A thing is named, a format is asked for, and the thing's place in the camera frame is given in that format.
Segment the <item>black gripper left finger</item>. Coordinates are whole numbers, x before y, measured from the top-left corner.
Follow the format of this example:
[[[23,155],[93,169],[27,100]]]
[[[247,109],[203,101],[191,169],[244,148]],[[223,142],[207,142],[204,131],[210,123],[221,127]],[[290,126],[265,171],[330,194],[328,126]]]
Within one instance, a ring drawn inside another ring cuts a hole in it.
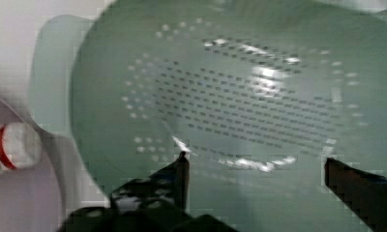
[[[190,181],[187,152],[181,151],[171,164],[146,178],[136,178],[115,189],[109,195],[110,206],[120,213],[134,211],[148,200],[164,200],[186,209]]]

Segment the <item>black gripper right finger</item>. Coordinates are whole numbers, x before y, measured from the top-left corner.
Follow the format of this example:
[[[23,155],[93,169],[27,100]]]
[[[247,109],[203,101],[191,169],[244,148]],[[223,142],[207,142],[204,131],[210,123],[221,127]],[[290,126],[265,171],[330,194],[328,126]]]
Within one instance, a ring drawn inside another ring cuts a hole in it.
[[[387,232],[387,178],[337,159],[324,164],[326,187],[373,232]]]

